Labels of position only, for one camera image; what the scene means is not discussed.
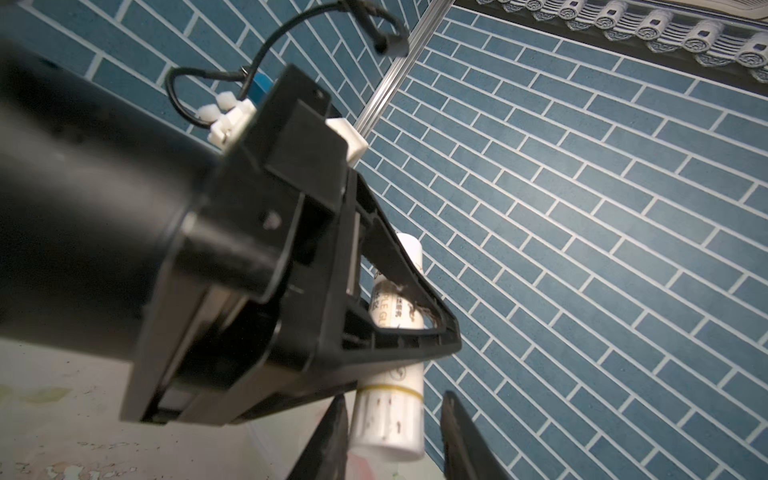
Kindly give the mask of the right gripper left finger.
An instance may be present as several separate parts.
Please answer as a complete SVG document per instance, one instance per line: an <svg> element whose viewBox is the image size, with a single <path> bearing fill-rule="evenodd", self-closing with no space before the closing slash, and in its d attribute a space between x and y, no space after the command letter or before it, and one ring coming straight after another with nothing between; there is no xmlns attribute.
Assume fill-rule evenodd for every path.
<svg viewBox="0 0 768 480"><path fill-rule="evenodd" d="M337 395L294 464L287 480L344 480L349 418L346 400Z"/></svg>

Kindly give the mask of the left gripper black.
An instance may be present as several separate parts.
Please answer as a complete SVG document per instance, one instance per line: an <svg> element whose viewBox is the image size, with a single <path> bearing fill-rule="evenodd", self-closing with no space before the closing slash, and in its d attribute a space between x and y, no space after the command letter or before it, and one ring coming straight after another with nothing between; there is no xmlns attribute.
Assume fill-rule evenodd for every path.
<svg viewBox="0 0 768 480"><path fill-rule="evenodd" d="M236 144L205 181L160 269L122 420L225 425L314 402L351 387L333 374L341 345L389 366L460 351L456 316L324 128L330 102L287 67L258 106L290 107L287 126L270 146ZM362 258L433 327L377 326Z"/></svg>

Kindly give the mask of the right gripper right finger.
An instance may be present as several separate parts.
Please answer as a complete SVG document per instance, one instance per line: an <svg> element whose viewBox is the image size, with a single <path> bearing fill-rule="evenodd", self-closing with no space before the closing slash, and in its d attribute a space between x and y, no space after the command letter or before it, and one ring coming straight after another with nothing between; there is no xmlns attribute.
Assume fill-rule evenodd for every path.
<svg viewBox="0 0 768 480"><path fill-rule="evenodd" d="M509 478L453 391L446 391L443 395L440 430L445 455L444 474L447 480Z"/></svg>

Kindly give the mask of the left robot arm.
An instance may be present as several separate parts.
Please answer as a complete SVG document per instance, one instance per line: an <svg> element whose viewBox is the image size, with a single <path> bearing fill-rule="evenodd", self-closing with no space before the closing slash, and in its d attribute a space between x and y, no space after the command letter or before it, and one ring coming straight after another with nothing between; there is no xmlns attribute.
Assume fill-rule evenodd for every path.
<svg viewBox="0 0 768 480"><path fill-rule="evenodd" d="M1 334L125 360L120 416L235 424L461 347L286 68L223 152L1 44Z"/></svg>

